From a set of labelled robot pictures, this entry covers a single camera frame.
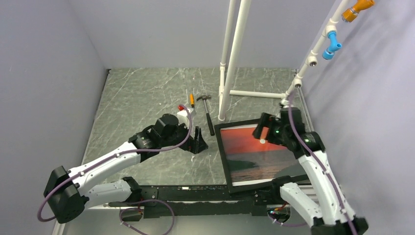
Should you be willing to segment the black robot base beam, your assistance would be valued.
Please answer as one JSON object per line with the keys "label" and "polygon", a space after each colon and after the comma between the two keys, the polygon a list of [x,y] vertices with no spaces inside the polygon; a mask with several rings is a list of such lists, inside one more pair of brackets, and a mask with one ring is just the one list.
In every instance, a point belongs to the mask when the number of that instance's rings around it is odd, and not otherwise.
{"label": "black robot base beam", "polygon": [[110,209],[119,209],[121,220],[136,222],[162,216],[236,215],[266,216],[280,208],[282,200],[273,198],[268,188],[229,193],[226,185],[141,186],[141,204],[111,202]]}

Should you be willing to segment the black wooden picture frame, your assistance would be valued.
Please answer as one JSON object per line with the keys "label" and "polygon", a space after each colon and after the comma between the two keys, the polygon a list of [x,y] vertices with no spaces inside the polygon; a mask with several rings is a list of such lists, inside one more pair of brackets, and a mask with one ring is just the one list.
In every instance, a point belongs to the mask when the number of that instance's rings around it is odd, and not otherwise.
{"label": "black wooden picture frame", "polygon": [[290,176],[301,184],[308,177],[286,147],[265,140],[267,128],[255,139],[258,120],[217,124],[214,127],[229,193],[270,187],[274,178]]}

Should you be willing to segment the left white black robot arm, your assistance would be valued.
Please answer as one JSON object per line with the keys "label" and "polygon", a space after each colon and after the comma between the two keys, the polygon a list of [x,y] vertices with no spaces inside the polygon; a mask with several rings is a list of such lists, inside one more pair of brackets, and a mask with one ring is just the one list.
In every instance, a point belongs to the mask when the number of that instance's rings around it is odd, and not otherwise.
{"label": "left white black robot arm", "polygon": [[44,190],[45,200],[58,223],[64,224],[78,217],[85,209],[122,202],[129,206],[141,199],[141,188],[133,177],[104,184],[103,180],[133,165],[140,164],[160,152],[180,148],[198,154],[208,149],[199,126],[191,136],[192,119],[187,123],[172,114],[164,114],[154,125],[132,135],[115,150],[89,163],[66,170],[59,166],[52,170]]}

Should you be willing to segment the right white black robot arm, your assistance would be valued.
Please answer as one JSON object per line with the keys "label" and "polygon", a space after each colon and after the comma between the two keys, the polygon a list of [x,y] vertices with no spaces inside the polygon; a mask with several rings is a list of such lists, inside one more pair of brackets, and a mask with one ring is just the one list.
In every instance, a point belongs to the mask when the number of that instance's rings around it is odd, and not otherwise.
{"label": "right white black robot arm", "polygon": [[307,196],[292,177],[271,181],[270,198],[293,207],[309,226],[313,235],[363,235],[369,228],[348,203],[329,165],[326,147],[317,132],[307,132],[301,111],[284,107],[278,116],[262,113],[253,137],[259,139],[263,128],[268,143],[282,145],[300,163],[316,193],[317,202]]}

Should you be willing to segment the orange handled screwdriver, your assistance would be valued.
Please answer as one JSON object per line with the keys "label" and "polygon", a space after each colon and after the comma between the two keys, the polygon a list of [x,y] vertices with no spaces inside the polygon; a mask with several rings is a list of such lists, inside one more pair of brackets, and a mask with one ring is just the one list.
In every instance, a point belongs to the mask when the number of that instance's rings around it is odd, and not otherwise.
{"label": "orange handled screwdriver", "polygon": [[195,99],[194,99],[194,95],[193,94],[190,94],[189,95],[189,100],[190,100],[190,106],[191,106],[191,108],[195,108]]}

